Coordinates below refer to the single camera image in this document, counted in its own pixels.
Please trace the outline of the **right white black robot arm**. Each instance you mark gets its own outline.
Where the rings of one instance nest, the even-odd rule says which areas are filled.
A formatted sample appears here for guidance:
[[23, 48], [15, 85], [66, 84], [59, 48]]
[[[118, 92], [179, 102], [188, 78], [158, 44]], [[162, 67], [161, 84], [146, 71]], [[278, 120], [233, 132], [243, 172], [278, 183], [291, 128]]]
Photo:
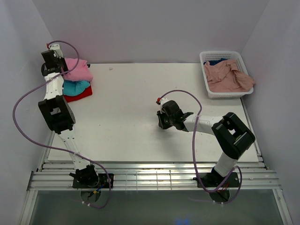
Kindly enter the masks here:
[[205, 187], [223, 186], [228, 180], [240, 157], [255, 142], [250, 129], [233, 112], [221, 117], [193, 115], [184, 113], [178, 104], [167, 98], [158, 98], [158, 126], [163, 129], [171, 127], [179, 131], [192, 132], [193, 161], [195, 161], [196, 132], [215, 136], [222, 149], [222, 154], [210, 173], [196, 178], [199, 185]]

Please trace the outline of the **pink t shirt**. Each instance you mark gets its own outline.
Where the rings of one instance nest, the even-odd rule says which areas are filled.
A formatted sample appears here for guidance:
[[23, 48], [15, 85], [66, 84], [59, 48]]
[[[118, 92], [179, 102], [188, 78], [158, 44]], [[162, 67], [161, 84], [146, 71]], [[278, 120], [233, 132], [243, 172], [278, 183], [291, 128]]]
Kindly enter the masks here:
[[[76, 64], [77, 59], [65, 58], [65, 61], [66, 61], [66, 65], [67, 65], [68, 69], [72, 69]], [[77, 82], [77, 81], [91, 82], [93, 80], [93, 75], [89, 71], [87, 61], [79, 59], [79, 62], [77, 64], [77, 66], [75, 67], [75, 69], [72, 70], [71, 72], [63, 75], [63, 78], [65, 80], [69, 80], [69, 81], [73, 81], [73, 82]]]

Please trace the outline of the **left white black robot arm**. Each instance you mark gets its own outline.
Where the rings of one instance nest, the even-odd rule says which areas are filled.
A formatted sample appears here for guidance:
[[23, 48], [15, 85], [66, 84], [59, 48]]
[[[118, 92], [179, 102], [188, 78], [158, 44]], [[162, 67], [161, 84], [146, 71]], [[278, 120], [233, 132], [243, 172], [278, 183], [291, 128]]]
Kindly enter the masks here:
[[94, 165], [79, 156], [80, 151], [75, 139], [75, 116], [63, 96], [63, 76], [68, 71], [59, 45], [41, 53], [45, 65], [42, 70], [46, 84], [46, 93], [38, 107], [49, 127], [62, 140], [73, 161], [75, 173], [70, 173], [79, 184], [93, 188], [99, 183], [99, 175]]

